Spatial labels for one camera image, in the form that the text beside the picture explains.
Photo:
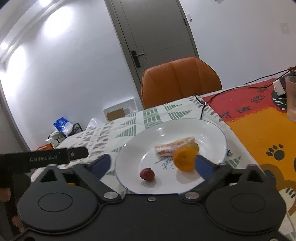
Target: small red apple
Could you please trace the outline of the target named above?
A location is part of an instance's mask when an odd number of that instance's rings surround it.
[[[145,181],[152,182],[154,180],[155,174],[150,168],[145,168],[140,172],[140,178],[144,179]]]

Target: door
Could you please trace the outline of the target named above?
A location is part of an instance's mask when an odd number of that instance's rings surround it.
[[[131,56],[133,66],[129,67],[131,72],[132,68],[136,70],[138,81],[145,69],[180,58],[198,57],[178,0],[111,1],[124,35],[124,41],[120,42],[127,44],[129,52],[125,56]]]

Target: chair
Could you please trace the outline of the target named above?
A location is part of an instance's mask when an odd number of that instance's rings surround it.
[[[142,78],[145,109],[222,90],[216,72],[198,58],[182,58],[147,69]]]

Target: white plate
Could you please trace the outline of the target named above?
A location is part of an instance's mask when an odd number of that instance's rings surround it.
[[[159,157],[154,146],[194,136],[199,154],[215,164],[224,161],[227,143],[224,133],[214,124],[199,119],[170,120],[151,127],[128,141],[116,158],[115,172],[119,182],[137,194],[184,193],[203,181],[196,171],[182,172],[171,158]],[[155,180],[140,178],[144,168],[152,167]]]

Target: red and orange placemat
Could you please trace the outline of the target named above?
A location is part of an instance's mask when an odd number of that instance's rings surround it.
[[[274,80],[251,86],[268,86]],[[210,105],[273,180],[296,225],[296,123],[287,118],[286,97],[277,96],[273,85],[238,88],[219,94]]]

